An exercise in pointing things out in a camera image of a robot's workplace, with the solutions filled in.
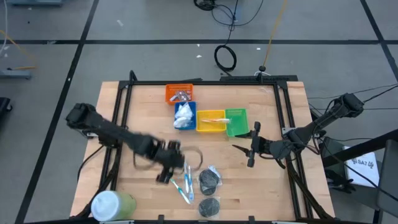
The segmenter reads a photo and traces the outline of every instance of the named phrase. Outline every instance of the orange basket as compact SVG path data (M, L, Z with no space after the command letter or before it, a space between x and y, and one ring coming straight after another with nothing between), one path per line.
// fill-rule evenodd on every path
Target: orange basket
M178 103L180 100L176 99L170 101L171 97L175 95L177 91L186 91L189 95L191 95L191 100L193 101L193 85L192 84L168 84L166 85L166 103L170 105L174 105Z

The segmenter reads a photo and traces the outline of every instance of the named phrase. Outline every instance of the wooden table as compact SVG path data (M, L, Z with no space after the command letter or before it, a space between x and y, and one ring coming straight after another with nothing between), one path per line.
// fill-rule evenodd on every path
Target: wooden table
M99 93L97 112L111 120L117 93L117 82L104 82ZM305 126L311 122L307 96L302 82L288 82L289 95L295 124ZM247 157L232 144L250 148L250 139L228 138L226 133L198 133L178 131L173 127L174 107L165 103L163 85L134 85L127 125L131 131L151 133L169 139L179 139L182 148L196 146L202 152L204 161L201 169L213 164L222 175L223 185L215 193L220 198L219 220L247 220L254 215L256 220L295 220L288 174L274 160L264 160L256 156L256 165L248 168ZM279 140L280 126L271 86L194 86L197 110L219 110L225 108L246 108L249 128L259 121L260 135L266 139ZM287 113L283 105L286 126ZM123 109L120 109L119 121ZM88 141L85 157L100 145L97 139ZM197 155L187 153L187 159L197 164ZM104 150L83 168L73 201L71 215L76 215L89 202L98 188L103 166ZM309 150L302 153L308 188L319 204L330 215L334 215L330 193L323 171L320 156ZM139 158L138 164L148 164ZM132 215L135 220L156 220L165 215L166 220L201 220L198 204L204 198L198 183L194 180L195 203L188 205L172 185L155 182L161 166L150 170L135 170L132 164L132 151L123 146L117 190L131 194L137 200L137 210ZM182 187L182 179L177 179ZM305 209L301 191L298 189L301 214Z

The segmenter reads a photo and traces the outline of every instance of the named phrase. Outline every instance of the plastic bag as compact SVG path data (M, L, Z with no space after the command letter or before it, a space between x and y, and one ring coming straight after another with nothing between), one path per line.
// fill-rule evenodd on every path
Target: plastic bag
M183 106L178 107L178 111L175 114L174 127L175 128L185 128L190 125L192 122L191 119L193 117L193 113L191 107L189 107L188 103L185 103Z
M220 212L220 198L211 197L202 200L198 206L199 214L205 218L218 219Z
M206 196L213 195L216 192L217 187L223 183L221 181L221 175L213 165L208 166L208 169L200 172L197 181L202 194Z

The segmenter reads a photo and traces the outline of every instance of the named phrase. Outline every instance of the black round object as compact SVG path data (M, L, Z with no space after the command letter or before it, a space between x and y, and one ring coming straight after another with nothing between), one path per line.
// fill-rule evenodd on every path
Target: black round object
M212 217L220 210L220 203L215 198L207 198L200 202L199 213L203 217Z
M205 169L199 174L199 182L201 186L206 189L215 188L218 185L220 178L213 171Z
M203 187L202 184L200 184L200 192L206 196L210 196L212 194L214 194L214 192L216 192L216 188L207 188L207 187Z
M260 72L265 72L266 71L266 67L261 65L259 67L259 70L260 70Z

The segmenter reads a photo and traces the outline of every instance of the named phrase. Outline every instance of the wire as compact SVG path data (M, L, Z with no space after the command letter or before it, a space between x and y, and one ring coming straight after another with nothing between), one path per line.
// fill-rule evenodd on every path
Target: wire
M319 109L315 108L311 103L308 103L312 107L312 109L316 110L318 113L323 114Z
M328 138L330 138L332 140L335 140L335 141L341 141L341 142L352 141L352 140L370 140L370 139L372 139L372 138L352 138L352 139L340 140L340 139L334 139L334 138L331 138L331 137L328 137Z
M355 92L352 92L352 94L354 94L354 93L363 93L363 92L366 92L366 91L377 90L377 89L379 89L379 88L390 87L390 86L396 86L396 85L398 85L398 84L377 86L377 87L374 87L374 88L368 88L368 89L365 89L365 90L355 91ZM338 97L338 96L341 96L341 95L329 96L329 97L308 97L307 99L321 99L321 100L327 100L327 99L331 99L331 98L336 98L336 97Z
M134 165L134 168L136 168L136 170L149 170L150 168L155 166L155 162L149 164L149 165L145 165L145 166L138 166L137 162L136 162L136 153L132 152L132 164Z
M102 145L101 147L99 147L95 152L93 152L91 155L89 155L89 156L83 161L83 163L80 165L79 171L77 172L77 181L78 181L78 182L79 182L79 178L80 178L80 172L81 172L81 169L83 168L83 166L87 163L87 161L88 161L89 159L91 159L95 154L97 154L103 147L104 147L104 145Z
M325 109L325 113L328 112L328 109L329 109L331 103L334 102L334 101L335 101L335 100L331 100L331 101L329 102L328 106L327 106L326 109Z
M6 0L4 0L4 10L5 10L5 13L4 13L5 19L4 19L4 20L6 21L6 32L4 33L4 43L3 43L2 46L1 46L0 55L1 55L1 52L2 52L2 50L5 48L6 43L7 43L7 33L8 33L8 8L7 8L7 2L6 2Z
M341 106L338 108L338 110L337 110L335 113L339 112L339 110L342 109L342 108L344 107L344 101L343 101L343 99L340 99L340 101L341 101ZM315 149L317 149L317 152L319 153L318 155L320 155L322 152L321 152L321 150L319 149L318 144L315 142L315 130L317 129L317 127L320 127L320 125L321 125L322 123L324 123L324 122L327 121L329 118L331 118L332 116L334 116L335 113L331 114L329 117L327 117L326 119L324 119L321 123L317 123L317 124L315 125L315 127L313 128L313 130L312 130L312 142L313 142L313 145L315 146Z
M253 21L254 18L258 15L258 13L262 7L262 4L264 3L264 0L261 0L260 6L258 7L256 13L250 20L248 20L247 22L244 22L242 24L236 24L235 23L236 22L235 15L236 15L236 9L238 8L238 1L239 0L236 0L234 11L232 11L228 6L225 6L223 4L216 4L215 0L204 0L200 3L198 3L198 0L193 0L193 3L196 5L196 7L200 8L201 10L204 10L204 11L211 11L211 16L213 17L213 19L216 22L228 26L229 34L228 34L227 41L225 42L225 44L217 46L217 48L214 51L214 60L216 62L217 67L220 68L223 72L225 72L225 74L227 74L229 76L232 76L229 72L232 72L236 68L236 64L238 62L238 58L237 58L235 52L232 50L231 47L227 46L227 44L229 43L229 40L231 38L231 33L232 33L232 31L235 30L235 27L244 26L244 25L249 24L251 21ZM228 23L219 21L214 14L214 9L219 9L224 14L226 14L229 17L229 19L231 19L231 23L228 24ZM231 54L231 56L233 58L233 65L231 67L223 66L220 63L220 61L218 60L218 51L220 49L226 49Z
M271 32L271 37L269 38L268 46L267 46L266 58L264 59L264 63L262 64L262 66L264 66L264 67L266 66L269 52L271 51L272 38L274 38L274 35L275 35L275 33L276 33L276 28L278 28L279 23L280 23L280 20L282 19L282 14L284 13L285 8L286 8L286 3L287 3L287 0L284 0L284 3L283 3L283 5L282 5L282 9L280 9L280 11L279 11L279 15L278 15L278 17L276 18L274 28L273 28L273 30L272 30L272 32Z
M6 37L6 39L11 41L11 43L14 44L18 48L18 50L21 51L24 55L26 55L27 58L30 60L30 62L32 62L34 64L34 66L17 67L17 68L13 68L13 70L26 70L26 69L37 68L37 66L35 65L36 64L35 58L31 54L29 54L23 47L21 47L17 43L15 43L15 41L11 37L9 37L3 30L0 30L0 33L2 35L4 35Z
M201 150L195 148L195 147L186 147L184 149L181 149L182 152L187 152L187 151L193 151L193 152L197 152L200 156L200 163L199 166L197 166L196 168L193 168L192 171L198 171L201 167L201 165L203 164L203 153L201 152Z
M313 146L310 146L310 145L308 145L308 144L304 144L304 143L301 143L301 142L289 142L289 143L291 143L291 144L298 144L298 145L300 145L300 146L304 146L304 147L306 147L307 149L311 150L311 151L312 151L313 153L315 153L316 155L319 155L319 153L317 153L317 152L315 151L315 149L314 149ZM278 156L276 156L276 157L274 157L274 156L272 156L272 157L265 157L265 156L263 156L263 154L266 154L265 152L259 153L259 157L261 157L261 158L263 158L263 159L277 159L277 158L280 157L280 155L282 155L283 150L285 150L287 147L288 147L288 146L285 146L284 148L282 148L282 149L279 151Z
M314 108L314 110L326 110L326 109L322 109L322 108ZM364 110L398 110L398 108L364 108Z
M261 0L260 6L258 7L256 13L254 14L254 16L253 16L250 20L248 20L247 22L244 22L244 23L242 23L242 24L233 24L233 26L234 26L234 27L237 27L237 26L245 26L245 25L248 25L248 24L249 24L251 21L253 21L254 18L256 18L256 16L259 14L259 11L260 11L260 9L261 9L261 7L262 7L262 3L264 3L264 0ZM221 6L221 7L227 8L227 9L230 11L231 15L233 15L232 10L231 10L229 7L227 7L227 6L225 6L225 5L222 5L222 4L215 4L215 5L214 5L214 9L222 10L222 9L220 8L220 6ZM223 11L230 19L233 18L233 16L229 16L229 14L228 14L227 12L225 12L224 10L222 10L222 11ZM214 16L213 10L211 11L211 15L213 16L213 19L214 19L216 22L218 22L219 24L223 24L223 25L226 25L226 26L231 26L231 25L232 25L232 23L231 23L231 24L227 24L227 23L221 22L221 21L219 21L218 19L216 19L216 17Z
M232 71L235 69L236 63L238 62L238 59L237 59L237 57L236 57L235 52L231 49L231 47L228 47L228 46L227 46L227 44L228 44L228 42L229 42L229 40L230 40L230 38L231 38L231 33L232 33L232 31L235 29L235 28L234 28L234 24L235 24L236 9L238 8L238 2L239 2L239 0L236 0L235 9L234 9L234 12L233 12L233 15L232 15L232 22L231 22L231 25L230 25L229 28L228 28L228 29L229 29L228 39L226 40L225 44L217 46L216 49L215 49L215 51L214 51L214 60L216 61L217 67L220 68L223 72L225 72L225 73L226 73L227 75L229 75L229 76L232 76L231 74L229 74L229 72L232 72ZM220 49L226 49L226 50L232 55L232 58L233 58L234 62L233 62L233 64L232 64L231 67L224 67L224 66L222 66L222 64L220 64L220 62L218 61L217 53L218 53L218 51L219 51Z
M344 166L346 166L347 168L349 168L350 170L352 170L354 173L358 174L360 177L364 178L365 180L367 180L371 185L373 185L373 187L375 187L376 189L378 189L379 191L381 191L382 193L385 193L388 197L390 197L391 199L395 200L396 202L398 202L398 198L396 198L395 196L391 195L390 193L386 192L385 190L381 189L379 186L377 186L374 182L372 182L371 180L369 180L367 177L365 177L364 175L360 174L358 171L354 170L353 168L351 168L349 165L347 165L345 162L341 161L339 158L337 158L334 154L332 154L328 147L326 146L325 142L323 141L323 139L319 139L322 141L323 143L323 147L329 152L329 154L335 158L339 163L342 163Z
M366 103L366 102L368 102L368 101L370 101L370 100L373 100L373 99L375 99L375 98L377 98L377 97L379 97L379 96L381 96L381 95L387 93L388 91L391 91L391 90L393 90L393 89L395 89L395 88L397 88L397 87L398 87L398 85L396 85L396 86L394 86L394 87L392 87L392 88L390 88L390 89L388 89L388 90L385 90L385 91L383 91L383 92L381 92L381 93L379 93L379 94L376 94L376 95L370 97L369 99L364 100L363 103Z

